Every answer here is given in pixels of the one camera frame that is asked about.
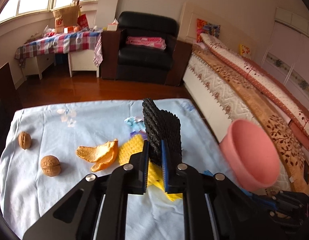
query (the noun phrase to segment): yellow cloth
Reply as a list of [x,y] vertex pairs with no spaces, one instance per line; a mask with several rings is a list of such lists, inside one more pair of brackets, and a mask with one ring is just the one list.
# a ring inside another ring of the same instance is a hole
[[[133,136],[130,140],[124,143],[119,148],[118,161],[120,165],[124,165],[129,162],[130,156],[142,152],[143,149],[143,138],[140,134]],[[162,178],[162,168],[151,163],[149,161],[148,167],[148,186],[155,185],[164,192],[163,178]],[[165,195],[171,201],[175,201],[178,198],[182,198],[182,194],[167,194]]]

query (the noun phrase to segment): pink bowl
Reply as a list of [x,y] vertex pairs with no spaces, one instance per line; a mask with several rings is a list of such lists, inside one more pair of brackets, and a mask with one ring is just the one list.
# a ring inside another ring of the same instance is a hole
[[219,146],[244,189],[254,191],[276,182],[280,160],[262,128],[244,119],[235,120]]

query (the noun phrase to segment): bed headboard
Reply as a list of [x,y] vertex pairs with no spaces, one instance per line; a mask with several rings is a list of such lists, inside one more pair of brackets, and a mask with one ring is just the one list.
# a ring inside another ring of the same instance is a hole
[[235,52],[239,50],[239,44],[250,48],[253,58],[257,43],[242,30],[233,26],[220,16],[205,10],[191,2],[185,2],[179,19],[180,29],[178,38],[187,42],[195,42],[197,35],[197,18],[221,25],[219,39]]

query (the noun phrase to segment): pink folded blanket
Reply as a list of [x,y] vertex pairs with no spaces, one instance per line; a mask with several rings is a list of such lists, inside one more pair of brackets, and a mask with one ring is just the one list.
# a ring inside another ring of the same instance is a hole
[[166,43],[161,37],[132,37],[128,36],[126,44],[165,49]]

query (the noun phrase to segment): metal screw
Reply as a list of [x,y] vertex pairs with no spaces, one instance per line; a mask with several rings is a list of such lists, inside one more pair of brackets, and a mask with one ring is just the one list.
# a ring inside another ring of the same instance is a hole
[[184,170],[186,170],[186,169],[188,168],[188,165],[185,164],[185,163],[179,163],[178,166],[177,166],[177,168],[178,168],[179,170],[181,170],[181,171],[184,171]]
[[88,174],[86,176],[86,181],[94,181],[96,179],[96,175],[94,174]]
[[225,176],[222,173],[217,173],[215,175],[216,180],[224,180]]
[[133,165],[132,165],[131,163],[127,163],[127,164],[125,164],[125,165],[123,166],[123,169],[124,169],[125,171],[130,171],[130,170],[133,169]]

